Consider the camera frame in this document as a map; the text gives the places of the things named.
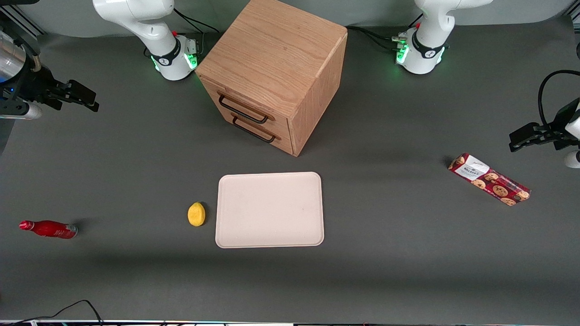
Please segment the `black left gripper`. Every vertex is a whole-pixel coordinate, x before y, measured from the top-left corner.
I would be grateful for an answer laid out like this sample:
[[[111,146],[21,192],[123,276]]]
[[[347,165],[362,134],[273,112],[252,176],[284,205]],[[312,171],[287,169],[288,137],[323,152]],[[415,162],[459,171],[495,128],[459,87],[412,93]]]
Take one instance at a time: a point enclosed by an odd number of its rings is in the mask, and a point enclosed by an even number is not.
[[[524,147],[553,143],[555,150],[562,150],[568,146],[579,147],[579,99],[574,99],[562,107],[551,123],[547,123],[540,107],[540,118],[543,127],[539,123],[528,123],[509,135],[510,152],[515,153]]]

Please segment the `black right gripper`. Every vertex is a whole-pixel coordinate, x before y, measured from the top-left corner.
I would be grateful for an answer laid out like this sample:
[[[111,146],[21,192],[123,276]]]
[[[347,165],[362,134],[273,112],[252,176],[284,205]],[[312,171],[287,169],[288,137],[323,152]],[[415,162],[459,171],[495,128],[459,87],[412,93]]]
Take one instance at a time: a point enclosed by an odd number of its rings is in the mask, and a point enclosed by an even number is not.
[[[42,68],[39,72],[22,70],[1,80],[0,115],[2,117],[40,117],[41,105],[60,111],[63,102],[81,105],[97,113],[96,93],[76,80],[60,82]]]

